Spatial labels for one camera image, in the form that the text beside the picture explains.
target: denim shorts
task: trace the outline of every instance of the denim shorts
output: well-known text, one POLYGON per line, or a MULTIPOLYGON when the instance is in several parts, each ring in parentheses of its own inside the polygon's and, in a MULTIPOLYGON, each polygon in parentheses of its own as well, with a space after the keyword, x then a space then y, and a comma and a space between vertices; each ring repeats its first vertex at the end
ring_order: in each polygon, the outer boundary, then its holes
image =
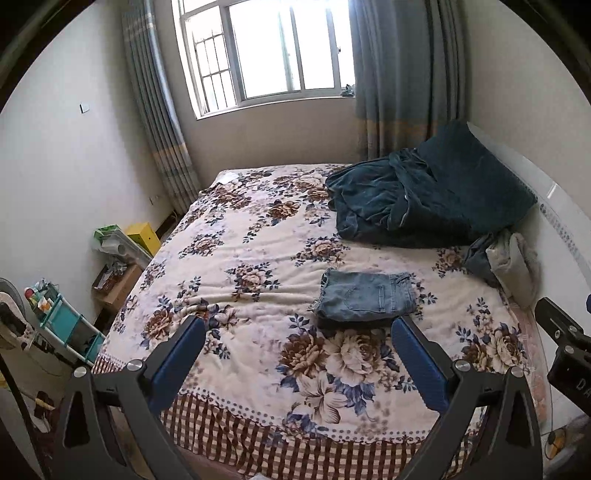
POLYGON ((356 322, 392 320, 416 308, 408 272, 342 272, 329 268, 322 275, 320 298, 314 312, 319 318, 319 327, 329 324, 335 327, 338 326, 334 325, 336 322, 354 327, 356 322))

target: window frame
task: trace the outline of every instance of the window frame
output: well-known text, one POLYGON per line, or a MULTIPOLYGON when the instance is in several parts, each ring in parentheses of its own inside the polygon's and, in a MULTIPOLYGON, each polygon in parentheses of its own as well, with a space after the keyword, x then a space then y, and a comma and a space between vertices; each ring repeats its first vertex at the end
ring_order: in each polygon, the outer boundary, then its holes
POLYGON ((297 60, 298 75, 300 79, 300 90, 292 92, 280 92, 270 93, 267 95, 261 95, 257 97, 247 98, 244 83, 242 80, 242 73, 240 70, 240 62, 238 59, 238 49, 236 46, 236 39, 234 37, 234 30, 232 27, 232 19, 230 18, 230 7, 232 5, 248 2, 249 0, 213 0, 201 7, 195 8, 189 12, 184 11, 183 0, 178 0, 178 7, 180 13, 180 28, 183 36, 183 43, 185 47, 185 54, 187 56, 187 64, 189 68, 189 76, 191 78, 192 87, 195 92, 197 105, 199 108, 198 112, 195 112, 198 118, 203 118, 211 115, 216 115, 222 112, 232 111, 239 108, 249 107, 253 105, 261 105, 263 103, 271 102, 282 102, 286 100, 299 100, 304 98, 318 98, 318 97, 335 97, 340 96, 343 92, 343 88, 340 84, 340 69, 339 69, 339 49, 336 42, 335 24, 333 22, 332 10, 326 8, 326 24, 329 35, 329 46, 330 46, 330 59, 332 61, 332 72, 333 81, 335 86, 333 88, 322 88, 322 89, 306 89, 304 82, 304 73, 302 68, 300 45, 298 40, 298 33, 296 28, 296 16, 294 14, 293 7, 290 8, 291 17, 291 28, 293 29, 294 43, 295 43, 295 56, 297 60), (230 71, 230 77, 232 79, 232 85, 236 96, 236 106, 221 108, 215 111, 207 111, 209 106, 202 105, 202 98, 207 103, 207 96, 204 91, 202 79, 207 75, 203 76, 200 71, 199 62, 197 61, 197 53, 195 50, 193 39, 189 40, 187 34, 187 20, 194 15, 197 15, 205 10, 219 7, 220 17, 222 19, 222 37, 226 45, 226 51, 228 52, 228 66, 230 71))

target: curtain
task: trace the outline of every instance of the curtain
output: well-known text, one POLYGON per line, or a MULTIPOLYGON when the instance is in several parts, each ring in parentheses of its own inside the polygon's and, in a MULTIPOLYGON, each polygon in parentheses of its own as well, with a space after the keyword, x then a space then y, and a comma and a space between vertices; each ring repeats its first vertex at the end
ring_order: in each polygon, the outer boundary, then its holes
POLYGON ((127 0, 122 11, 125 51, 136 103, 166 192, 186 213, 200 190, 168 89, 152 0, 127 0))
POLYGON ((415 147, 465 115, 457 0, 349 0, 363 160, 415 147))

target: floral blanket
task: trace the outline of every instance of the floral blanket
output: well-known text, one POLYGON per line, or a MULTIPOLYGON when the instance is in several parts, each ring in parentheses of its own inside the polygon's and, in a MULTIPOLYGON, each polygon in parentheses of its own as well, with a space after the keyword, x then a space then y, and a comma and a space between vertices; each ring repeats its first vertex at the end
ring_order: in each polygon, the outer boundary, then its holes
POLYGON ((95 372, 147 357, 188 314, 207 324, 206 345, 162 417, 179 446, 278 479, 400 472, 437 414, 388 329, 318 330, 311 306, 329 267, 410 272, 413 317, 430 340, 479 370, 520 365, 531 379, 528 335, 499 292, 462 271, 460 248, 388 248, 335 234, 324 180, 339 167, 240 170, 205 190, 127 298, 95 372))

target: jeans pocket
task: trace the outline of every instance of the jeans pocket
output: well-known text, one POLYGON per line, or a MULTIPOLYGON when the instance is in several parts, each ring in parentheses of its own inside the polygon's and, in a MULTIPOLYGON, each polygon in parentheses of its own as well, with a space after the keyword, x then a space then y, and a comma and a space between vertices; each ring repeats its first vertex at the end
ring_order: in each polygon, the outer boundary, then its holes
POLYGON ((343 299, 349 310, 384 313, 384 285, 365 284, 351 288, 343 299))

